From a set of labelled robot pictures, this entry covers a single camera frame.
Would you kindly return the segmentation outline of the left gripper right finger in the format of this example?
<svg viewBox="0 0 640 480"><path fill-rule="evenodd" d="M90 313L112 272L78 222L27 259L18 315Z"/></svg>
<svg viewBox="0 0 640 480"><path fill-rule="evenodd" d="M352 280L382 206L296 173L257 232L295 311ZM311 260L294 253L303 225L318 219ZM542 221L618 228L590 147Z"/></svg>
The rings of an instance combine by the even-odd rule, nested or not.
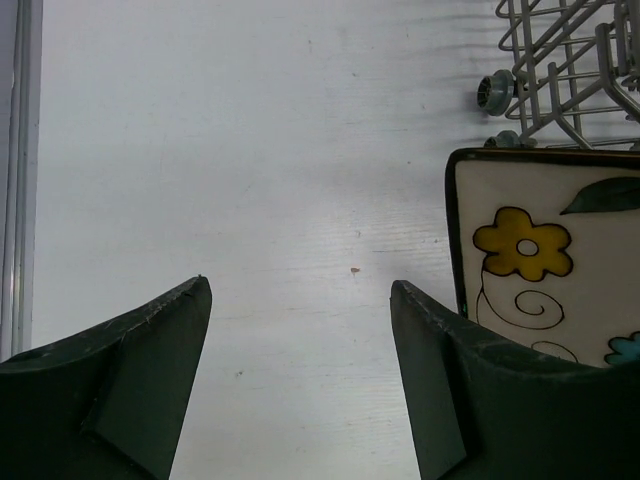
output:
<svg viewBox="0 0 640 480"><path fill-rule="evenodd" d="M391 323L424 479L635 479L639 366L521 346L392 284Z"/></svg>

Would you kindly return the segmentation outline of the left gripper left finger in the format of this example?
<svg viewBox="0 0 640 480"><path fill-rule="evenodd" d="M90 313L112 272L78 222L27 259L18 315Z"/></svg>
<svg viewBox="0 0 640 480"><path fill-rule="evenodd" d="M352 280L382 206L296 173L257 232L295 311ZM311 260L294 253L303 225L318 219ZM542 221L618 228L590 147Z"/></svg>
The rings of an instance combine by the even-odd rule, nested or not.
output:
<svg viewBox="0 0 640 480"><path fill-rule="evenodd" d="M211 308L196 276L2 362L2 478L169 478Z"/></svg>

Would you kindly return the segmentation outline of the cream floral square plate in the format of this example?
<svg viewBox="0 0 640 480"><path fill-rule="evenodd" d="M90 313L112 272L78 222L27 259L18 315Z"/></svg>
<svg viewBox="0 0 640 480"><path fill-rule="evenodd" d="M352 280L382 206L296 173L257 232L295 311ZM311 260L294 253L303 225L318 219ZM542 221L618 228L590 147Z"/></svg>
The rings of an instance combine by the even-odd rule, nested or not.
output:
<svg viewBox="0 0 640 480"><path fill-rule="evenodd" d="M639 156L460 149L445 170L460 314L607 368L639 357Z"/></svg>

